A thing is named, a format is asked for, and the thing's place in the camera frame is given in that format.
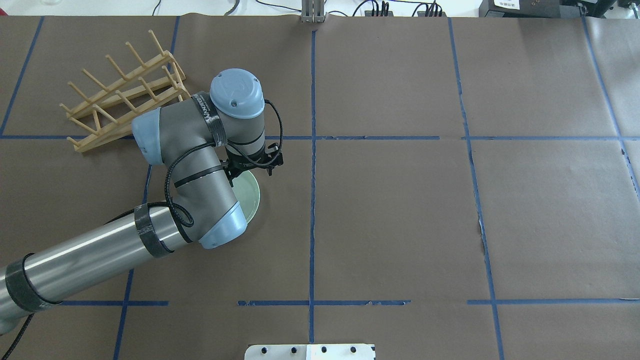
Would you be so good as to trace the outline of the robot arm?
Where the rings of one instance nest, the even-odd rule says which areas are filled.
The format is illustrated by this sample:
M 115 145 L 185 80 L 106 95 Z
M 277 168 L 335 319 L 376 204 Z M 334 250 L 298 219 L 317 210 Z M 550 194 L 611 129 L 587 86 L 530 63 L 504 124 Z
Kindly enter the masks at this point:
M 166 167 L 163 199 L 3 267 L 2 335 L 23 318 L 186 244 L 214 249 L 240 237 L 249 222 L 233 180 L 269 167 L 266 105 L 258 76 L 230 68 L 207 91 L 135 117 L 132 134 L 145 160 Z

